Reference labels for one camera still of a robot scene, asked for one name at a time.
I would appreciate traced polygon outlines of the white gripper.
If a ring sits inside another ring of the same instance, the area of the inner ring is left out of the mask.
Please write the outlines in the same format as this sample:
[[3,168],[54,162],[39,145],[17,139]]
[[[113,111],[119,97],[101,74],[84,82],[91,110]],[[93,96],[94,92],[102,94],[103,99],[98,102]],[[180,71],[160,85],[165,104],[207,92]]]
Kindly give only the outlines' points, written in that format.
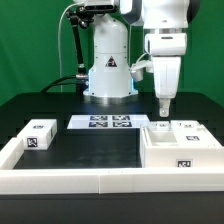
[[159,99],[159,115],[169,116],[170,100],[176,96],[181,57],[186,53],[187,35],[147,34],[145,51],[151,56],[156,97]]

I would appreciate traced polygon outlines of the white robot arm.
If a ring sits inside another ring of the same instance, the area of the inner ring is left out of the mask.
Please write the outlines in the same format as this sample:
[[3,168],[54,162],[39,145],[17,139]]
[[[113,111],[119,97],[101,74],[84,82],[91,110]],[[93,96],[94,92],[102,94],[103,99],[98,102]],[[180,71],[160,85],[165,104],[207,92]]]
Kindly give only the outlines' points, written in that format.
[[[94,64],[88,73],[84,97],[101,104],[122,103],[137,96],[133,84],[143,73],[154,75],[159,114],[169,115],[176,96],[181,56],[186,53],[184,30],[196,16],[200,0],[73,0],[80,25],[94,25]],[[125,24],[145,31],[149,57],[128,63],[130,47]]]

